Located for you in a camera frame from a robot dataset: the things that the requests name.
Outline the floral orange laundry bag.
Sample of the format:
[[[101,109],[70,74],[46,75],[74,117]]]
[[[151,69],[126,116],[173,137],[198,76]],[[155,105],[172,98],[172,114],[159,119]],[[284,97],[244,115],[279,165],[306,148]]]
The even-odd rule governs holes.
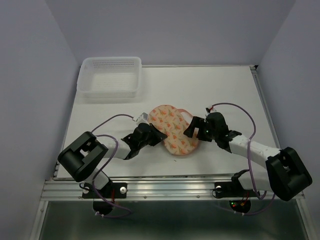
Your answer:
[[[151,110],[147,121],[161,133],[167,135],[163,144],[170,154],[186,156],[194,152],[199,145],[196,133],[193,134],[193,137],[184,135],[192,119],[193,115],[185,109],[163,104]]]

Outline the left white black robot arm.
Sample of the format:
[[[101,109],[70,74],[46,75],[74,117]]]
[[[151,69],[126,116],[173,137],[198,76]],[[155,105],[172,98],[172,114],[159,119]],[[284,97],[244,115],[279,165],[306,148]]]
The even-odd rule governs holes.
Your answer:
[[[103,158],[130,160],[146,146],[156,146],[168,136],[151,123],[140,123],[129,135],[112,144],[102,143],[92,132],[86,131],[59,155],[58,162],[77,182],[94,187],[95,193],[106,197],[111,193],[111,179],[98,168]]]

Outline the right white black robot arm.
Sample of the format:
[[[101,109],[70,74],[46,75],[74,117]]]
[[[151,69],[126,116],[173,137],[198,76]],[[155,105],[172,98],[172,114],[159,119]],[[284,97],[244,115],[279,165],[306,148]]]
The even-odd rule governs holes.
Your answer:
[[[279,149],[252,141],[242,133],[230,130],[219,112],[209,113],[206,118],[194,116],[183,134],[204,142],[215,141],[219,148],[265,169],[255,182],[252,181],[253,171],[249,167],[235,173],[229,182],[217,183],[217,198],[240,197],[246,191],[252,194],[265,191],[289,201],[313,183],[310,173],[293,148]]]

